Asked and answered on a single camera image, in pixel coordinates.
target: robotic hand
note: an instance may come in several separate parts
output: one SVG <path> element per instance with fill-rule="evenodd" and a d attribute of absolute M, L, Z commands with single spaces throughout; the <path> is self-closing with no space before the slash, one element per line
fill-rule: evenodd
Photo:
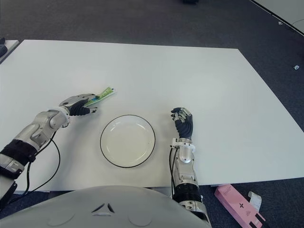
<path fill-rule="evenodd" d="M 186 108 L 174 108 L 171 112 L 180 138 L 191 140 L 193 132 L 192 114 Z"/>
<path fill-rule="evenodd" d="M 193 168 L 195 146 L 191 141 L 192 114 L 186 108 L 180 107 L 174 108 L 171 112 L 180 135 L 179 139 L 173 138 L 170 152 L 170 171 L 174 186 L 172 198 L 211 227 Z"/>
<path fill-rule="evenodd" d="M 86 115 L 89 113 L 95 113 L 97 107 L 88 108 L 84 105 L 92 99 L 97 98 L 95 94 L 81 94 L 78 96 L 72 96 L 59 104 L 59 106 L 66 108 L 70 115 Z"/>
<path fill-rule="evenodd" d="M 0 152 L 0 207 L 4 207 L 15 191 L 14 179 L 24 171 L 29 162 L 33 162 L 41 147 L 47 143 L 60 127 L 67 127 L 70 116 L 95 113 L 97 108 L 84 105 L 98 98 L 94 94 L 72 96 L 51 108 L 39 113 L 34 121 L 26 126 Z"/>

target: paper tag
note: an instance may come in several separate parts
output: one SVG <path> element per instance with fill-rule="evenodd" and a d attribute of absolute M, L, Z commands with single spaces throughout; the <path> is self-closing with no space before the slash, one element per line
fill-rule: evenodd
<path fill-rule="evenodd" d="M 262 204 L 262 198 L 255 194 L 254 192 L 250 191 L 248 193 L 248 196 L 250 197 L 250 204 L 257 210 L 257 211 L 260 211 L 260 207 L 261 207 L 261 204 Z"/>

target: pink box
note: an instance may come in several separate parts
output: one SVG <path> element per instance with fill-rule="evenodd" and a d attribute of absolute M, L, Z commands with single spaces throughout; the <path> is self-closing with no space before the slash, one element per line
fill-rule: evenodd
<path fill-rule="evenodd" d="M 214 195 L 242 228 L 261 228 L 265 219 L 231 185 L 218 186 Z"/>

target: metallic robot arm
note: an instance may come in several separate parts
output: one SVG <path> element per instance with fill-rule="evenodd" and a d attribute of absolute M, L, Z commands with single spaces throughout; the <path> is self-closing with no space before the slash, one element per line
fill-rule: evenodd
<path fill-rule="evenodd" d="M 180 135 L 179 139 L 173 138 L 170 152 L 170 170 L 174 188 L 172 198 L 210 225 L 193 168 L 195 146 L 191 141 L 192 114 L 186 108 L 174 108 L 172 113 L 171 116 Z"/>
<path fill-rule="evenodd" d="M 34 121 L 26 126 L 0 152 L 0 208 L 3 208 L 15 191 L 15 179 L 24 171 L 24 167 L 33 162 L 40 148 L 47 143 L 60 128 L 67 127 L 70 116 L 96 112 L 97 108 L 83 107 L 94 94 L 73 96 L 59 107 L 39 113 Z"/>

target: wire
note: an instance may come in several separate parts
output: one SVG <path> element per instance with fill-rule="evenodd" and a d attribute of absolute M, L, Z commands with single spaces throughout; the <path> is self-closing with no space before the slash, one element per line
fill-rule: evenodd
<path fill-rule="evenodd" d="M 40 149 L 37 153 L 35 153 L 35 157 L 40 154 L 41 152 L 44 151 L 45 148 L 48 147 L 48 145 L 51 143 L 51 141 L 53 141 L 53 138 L 55 137 L 56 132 L 54 132 L 54 134 L 52 135 L 52 137 L 50 138 L 50 140 L 48 141 L 48 143 L 45 145 L 45 147 L 43 147 L 42 149 Z"/>
<path fill-rule="evenodd" d="M 37 153 L 35 153 L 35 155 L 34 155 L 35 157 L 36 157 L 38 154 L 40 154 L 42 151 L 44 151 L 44 149 L 47 148 L 47 146 L 49 146 L 49 144 L 51 143 L 51 141 L 52 141 L 53 138 L 55 137 L 55 134 L 56 134 L 56 132 L 53 133 L 53 135 L 52 135 L 52 137 L 50 138 L 50 140 L 48 141 L 48 143 L 47 143 L 42 149 L 40 149 Z M 19 200 L 19 198 L 24 197 L 24 196 L 27 194 L 27 192 L 29 191 L 29 169 L 30 169 L 31 164 L 32 164 L 32 162 L 30 162 L 30 163 L 28 164 L 28 168 L 27 168 L 27 188 L 25 189 L 24 193 L 23 193 L 20 197 L 15 198 L 15 199 L 12 199 L 8 204 L 11 204 L 11 203 L 13 203 L 13 202 Z"/>
<path fill-rule="evenodd" d="M 11 200 L 11 201 L 8 203 L 8 205 L 11 204 L 11 203 L 13 203 L 13 202 L 16 202 L 17 200 L 19 200 L 19 199 L 21 199 L 21 198 L 23 198 L 23 197 L 25 197 L 25 196 L 28 196 L 29 194 L 33 193 L 33 192 L 36 191 L 37 189 L 39 189 L 39 188 L 41 188 L 42 186 L 46 185 L 46 184 L 47 184 L 51 179 L 53 179 L 53 177 L 56 175 L 56 173 L 57 173 L 57 171 L 58 171 L 58 169 L 59 169 L 59 166 L 60 166 L 61 156 L 60 156 L 60 151 L 59 151 L 59 149 L 58 149 L 56 143 L 53 141 L 53 138 L 54 138 L 55 133 L 53 134 L 52 138 L 51 138 L 50 141 L 47 143 L 47 145 L 46 145 L 42 150 L 40 150 L 39 152 L 37 152 L 36 156 L 37 156 L 41 151 L 43 151 L 51 142 L 53 142 L 53 144 L 56 146 L 56 149 L 57 149 L 57 151 L 58 151 L 58 166 L 57 166 L 57 168 L 56 168 L 56 171 L 54 172 L 54 174 L 53 174 L 46 182 L 44 182 L 43 184 L 39 185 L 39 186 L 38 186 L 37 188 L 35 188 L 34 190 L 32 190 L 32 191 L 30 191 L 30 192 L 27 192 L 26 194 L 23 193 L 22 196 L 20 196 L 20 197 L 18 197 L 18 198 L 16 198 L 16 199 Z M 27 186 L 26 191 L 29 190 L 29 167 L 30 167 L 30 165 L 31 165 L 31 163 L 28 164 L 28 171 L 27 171 L 28 186 Z"/>
<path fill-rule="evenodd" d="M 170 174 L 171 174 L 171 192 L 172 192 L 172 197 L 173 197 L 173 174 L 172 174 L 172 168 L 171 168 L 171 155 L 172 155 L 172 150 L 173 148 L 171 147 L 170 153 L 169 153 L 169 168 L 170 168 Z"/>
<path fill-rule="evenodd" d="M 27 188 L 25 189 L 24 193 L 22 194 L 22 196 L 24 196 L 25 194 L 27 194 L 27 192 L 29 191 L 29 169 L 31 166 L 31 162 L 28 164 L 28 169 L 27 169 Z"/>
<path fill-rule="evenodd" d="M 297 20 L 297 21 L 295 21 L 294 23 L 292 23 L 291 25 L 294 25 L 295 23 L 300 22 L 300 21 L 302 21 L 302 20 L 304 20 L 304 19 Z"/>
<path fill-rule="evenodd" d="M 175 148 L 175 154 L 174 154 L 173 162 L 172 162 L 172 165 L 171 165 L 172 150 L 173 150 L 173 148 L 171 148 L 170 154 L 169 154 L 169 168 L 170 168 L 170 173 L 171 173 L 171 192 L 172 192 L 172 197 L 173 197 L 173 189 L 175 190 L 175 182 L 174 182 L 174 178 L 173 178 L 173 168 L 174 168 L 174 162 L 175 162 L 175 157 L 176 157 L 176 153 L 177 153 L 177 148 Z"/>

